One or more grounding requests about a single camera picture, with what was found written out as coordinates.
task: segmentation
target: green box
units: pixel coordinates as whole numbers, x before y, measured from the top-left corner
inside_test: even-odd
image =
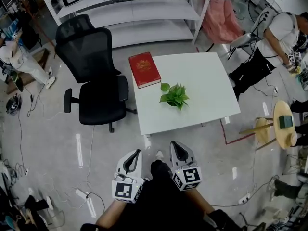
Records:
[[[279,117],[279,124],[280,124],[280,129],[292,127],[293,126],[292,116],[290,116],[290,115],[280,116]]]

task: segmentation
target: mesh backrest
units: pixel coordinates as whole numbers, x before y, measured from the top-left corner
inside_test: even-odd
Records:
[[[56,32],[56,42],[57,44],[61,44],[69,36],[93,28],[94,26],[92,25],[87,14],[75,16],[74,18],[63,22],[58,26]]]
[[[111,32],[106,28],[72,35],[55,50],[78,83],[121,74],[112,61]]]

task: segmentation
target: red cloth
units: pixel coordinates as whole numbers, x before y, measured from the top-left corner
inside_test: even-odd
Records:
[[[243,34],[230,0],[210,0],[202,26],[215,44],[231,43]]]

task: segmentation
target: wooden stool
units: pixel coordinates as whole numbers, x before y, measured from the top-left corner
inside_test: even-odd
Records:
[[[280,123],[279,123],[279,117],[280,116],[291,116],[292,117],[292,122],[293,126],[289,128],[280,128]],[[259,143],[264,144],[257,148],[257,150],[260,150],[264,148],[265,146],[268,146],[269,144],[275,142],[277,140],[278,144],[280,145],[281,148],[283,149],[288,149],[291,146],[291,135],[293,134],[295,130],[294,126],[294,119],[292,115],[292,111],[290,110],[289,105],[282,100],[279,100],[275,104],[274,108],[274,116],[273,118],[257,118],[258,121],[256,123],[256,127],[253,129],[247,129],[245,131],[241,131],[240,134],[242,133],[250,133],[250,132],[255,132],[257,140]],[[276,138],[269,141],[269,136],[270,136],[270,127],[274,126],[275,130],[275,135]]]

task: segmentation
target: book cover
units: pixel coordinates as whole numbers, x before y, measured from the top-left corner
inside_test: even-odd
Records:
[[[138,88],[147,87],[161,81],[151,53],[145,52],[131,56],[128,60]]]

